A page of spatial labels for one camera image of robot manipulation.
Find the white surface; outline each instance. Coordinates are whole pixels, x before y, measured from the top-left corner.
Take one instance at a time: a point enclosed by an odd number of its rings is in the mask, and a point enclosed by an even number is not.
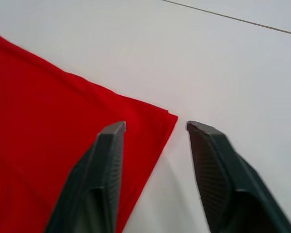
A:
[[[186,120],[225,132],[291,219],[291,35],[160,0],[0,0],[0,34],[179,115],[125,233],[206,233]]]
[[[170,0],[291,32],[291,0]]]

